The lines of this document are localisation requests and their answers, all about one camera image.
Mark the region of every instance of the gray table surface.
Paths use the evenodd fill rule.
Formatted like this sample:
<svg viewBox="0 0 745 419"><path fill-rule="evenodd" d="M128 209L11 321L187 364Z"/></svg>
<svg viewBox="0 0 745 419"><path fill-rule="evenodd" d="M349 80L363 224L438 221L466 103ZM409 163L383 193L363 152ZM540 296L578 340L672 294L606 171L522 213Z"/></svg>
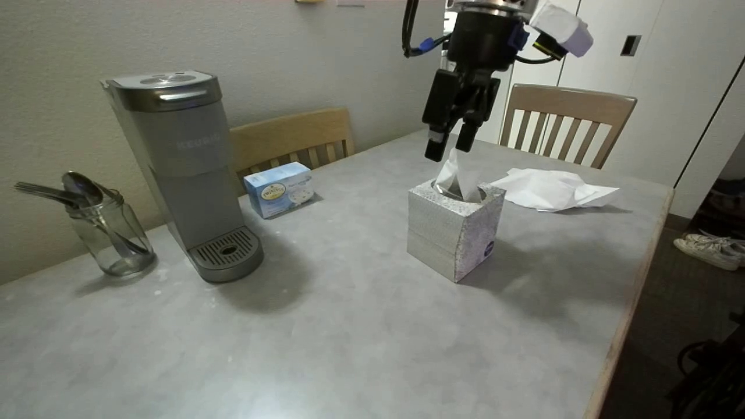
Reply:
<svg viewBox="0 0 745 419"><path fill-rule="evenodd" d="M506 204L495 255L452 284L405 251L423 133L315 173L320 201L260 221L248 280L211 286L167 228L140 282L79 257L0 286L0 417L556 419L594 414L670 189L606 209ZM573 165L477 145L482 179Z"/></svg>

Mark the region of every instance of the chair backrest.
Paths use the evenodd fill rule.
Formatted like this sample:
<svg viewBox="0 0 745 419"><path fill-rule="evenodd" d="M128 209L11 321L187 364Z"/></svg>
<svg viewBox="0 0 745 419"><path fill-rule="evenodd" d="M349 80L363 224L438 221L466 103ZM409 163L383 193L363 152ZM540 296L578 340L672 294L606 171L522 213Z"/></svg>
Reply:
<svg viewBox="0 0 745 419"><path fill-rule="evenodd" d="M603 167L634 108L635 97L628 96L515 83L501 145Z"/></svg>
<svg viewBox="0 0 745 419"><path fill-rule="evenodd" d="M256 122L230 133L238 177L291 161L320 167L355 154L351 124L345 108Z"/></svg>

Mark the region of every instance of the single-serve coffee maker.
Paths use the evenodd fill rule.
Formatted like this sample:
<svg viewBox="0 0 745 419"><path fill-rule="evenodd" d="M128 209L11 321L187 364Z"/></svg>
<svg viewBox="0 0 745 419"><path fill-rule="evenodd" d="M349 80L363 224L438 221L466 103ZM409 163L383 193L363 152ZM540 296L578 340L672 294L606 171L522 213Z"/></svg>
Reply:
<svg viewBox="0 0 745 419"><path fill-rule="evenodd" d="M123 75L102 87L173 235L200 278L232 282L256 270L263 251L235 198L216 78L194 71Z"/></svg>

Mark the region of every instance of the small box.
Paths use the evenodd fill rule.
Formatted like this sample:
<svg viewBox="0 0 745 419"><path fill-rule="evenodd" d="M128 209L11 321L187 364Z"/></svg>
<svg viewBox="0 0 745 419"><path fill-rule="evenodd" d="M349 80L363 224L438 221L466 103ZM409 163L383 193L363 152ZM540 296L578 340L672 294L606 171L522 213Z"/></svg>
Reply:
<svg viewBox="0 0 745 419"><path fill-rule="evenodd" d="M490 258L495 244L506 192L482 192L464 202L435 192L434 182L409 189L407 251L452 282Z"/></svg>
<svg viewBox="0 0 745 419"><path fill-rule="evenodd" d="M303 163L286 163L248 175L245 189L265 218L291 213L315 198L310 171Z"/></svg>

